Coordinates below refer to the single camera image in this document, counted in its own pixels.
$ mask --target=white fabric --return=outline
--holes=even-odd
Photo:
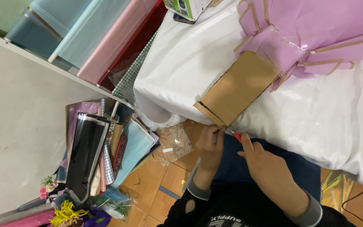
[[[142,107],[148,118],[161,113],[164,122],[169,111],[212,123],[193,104],[236,60],[233,49],[242,40],[237,4],[224,0],[207,8],[195,25],[166,15],[134,84],[137,102],[153,103]],[[343,169],[363,184],[363,61],[329,76],[292,76],[276,92],[259,96],[231,129]]]

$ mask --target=gray sleeve cuff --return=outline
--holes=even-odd
[[[199,189],[193,181],[191,181],[188,186],[187,186],[187,190],[196,198],[198,199],[202,199],[205,201],[209,200],[209,197],[211,195],[211,189],[208,190],[202,190]]]
[[[315,198],[313,198],[307,191],[303,191],[309,197],[309,205],[305,213],[303,213],[299,217],[292,217],[287,214],[285,215],[299,227],[314,227],[319,224],[321,217],[323,216],[323,210],[321,209],[319,202]]]

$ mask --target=brown cardboard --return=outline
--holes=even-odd
[[[216,125],[229,126],[278,76],[271,61],[246,51],[194,106]]]

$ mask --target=cardboard box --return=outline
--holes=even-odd
[[[170,11],[195,21],[204,12],[211,0],[163,0],[163,2]]]
[[[219,127],[229,126],[278,76],[270,60],[246,51],[194,106]]]

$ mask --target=white wall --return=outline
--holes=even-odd
[[[38,197],[65,152],[65,106],[104,97],[0,46],[0,213]]]

